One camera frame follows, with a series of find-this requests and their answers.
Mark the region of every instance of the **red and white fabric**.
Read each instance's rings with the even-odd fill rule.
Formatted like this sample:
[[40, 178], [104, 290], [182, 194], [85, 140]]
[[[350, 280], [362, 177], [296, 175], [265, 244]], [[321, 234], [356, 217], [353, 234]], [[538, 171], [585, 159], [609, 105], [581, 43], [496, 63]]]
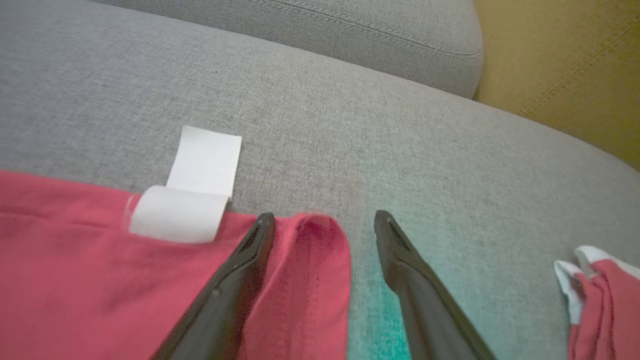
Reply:
[[571, 323], [570, 360], [640, 358], [640, 269], [592, 246], [575, 250], [580, 267], [556, 261]]

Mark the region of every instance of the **clothing tag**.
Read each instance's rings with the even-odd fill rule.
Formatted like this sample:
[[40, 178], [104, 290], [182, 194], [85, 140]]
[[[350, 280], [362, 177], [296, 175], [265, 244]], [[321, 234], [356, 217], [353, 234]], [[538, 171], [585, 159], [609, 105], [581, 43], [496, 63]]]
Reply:
[[152, 186], [140, 198], [129, 231], [181, 243], [210, 242], [227, 201], [226, 195]]
[[183, 126], [166, 187], [145, 191], [129, 232], [182, 243], [213, 241], [233, 194], [241, 141]]
[[233, 196], [240, 136], [183, 126], [168, 188]]

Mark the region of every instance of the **red fabric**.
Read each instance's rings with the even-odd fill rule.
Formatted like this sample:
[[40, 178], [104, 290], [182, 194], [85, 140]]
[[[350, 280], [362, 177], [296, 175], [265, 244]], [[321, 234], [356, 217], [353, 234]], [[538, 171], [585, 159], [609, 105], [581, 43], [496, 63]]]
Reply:
[[640, 354], [640, 279], [611, 259], [596, 261], [591, 278], [577, 274], [584, 307], [569, 340], [572, 360], [637, 359]]
[[[145, 359], [256, 219], [228, 213], [216, 239], [131, 235], [139, 195], [0, 172], [0, 359]], [[344, 359], [351, 263], [334, 219], [276, 220], [241, 359]]]

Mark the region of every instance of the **gray sofa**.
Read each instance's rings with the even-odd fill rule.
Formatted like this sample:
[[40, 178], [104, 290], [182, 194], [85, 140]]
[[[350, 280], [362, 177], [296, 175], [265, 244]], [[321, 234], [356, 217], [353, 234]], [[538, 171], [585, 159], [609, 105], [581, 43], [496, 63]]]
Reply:
[[251, 35], [471, 98], [483, 47], [473, 0], [94, 0]]
[[564, 359], [552, 271], [582, 244], [640, 265], [640, 174], [423, 84], [85, 0], [0, 2], [0, 168], [143, 192], [189, 124], [241, 135], [232, 211], [333, 215], [350, 359], [408, 357], [373, 233], [389, 210], [499, 359]]

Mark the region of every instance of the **yellow cushion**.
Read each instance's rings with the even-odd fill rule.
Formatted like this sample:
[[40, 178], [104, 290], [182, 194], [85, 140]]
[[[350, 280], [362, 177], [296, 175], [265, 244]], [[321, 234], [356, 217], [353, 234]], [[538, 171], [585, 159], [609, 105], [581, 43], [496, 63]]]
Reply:
[[640, 170], [640, 1], [475, 2], [484, 69], [474, 98]]

